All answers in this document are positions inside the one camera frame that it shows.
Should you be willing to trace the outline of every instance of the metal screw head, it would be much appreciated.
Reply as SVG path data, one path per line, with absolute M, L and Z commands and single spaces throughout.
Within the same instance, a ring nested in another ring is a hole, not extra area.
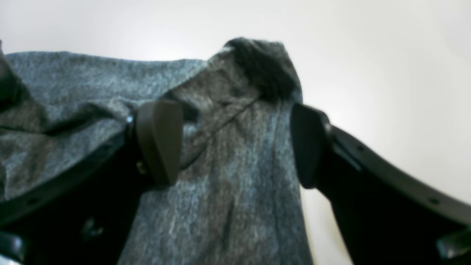
M 82 227 L 82 239 L 84 241 L 89 241 L 91 239 L 99 237 L 103 233 L 104 228 L 102 226 L 97 227 L 95 218 L 90 216 Z

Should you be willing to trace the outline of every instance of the gray t-shirt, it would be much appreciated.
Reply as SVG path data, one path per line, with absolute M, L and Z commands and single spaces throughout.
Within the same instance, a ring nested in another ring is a hole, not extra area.
M 0 201 L 76 164 L 143 103 L 172 99 L 179 180 L 142 195 L 119 264 L 312 264 L 289 133 L 301 89 L 282 44 L 234 39 L 208 61 L 6 58 L 24 88 L 0 110 Z

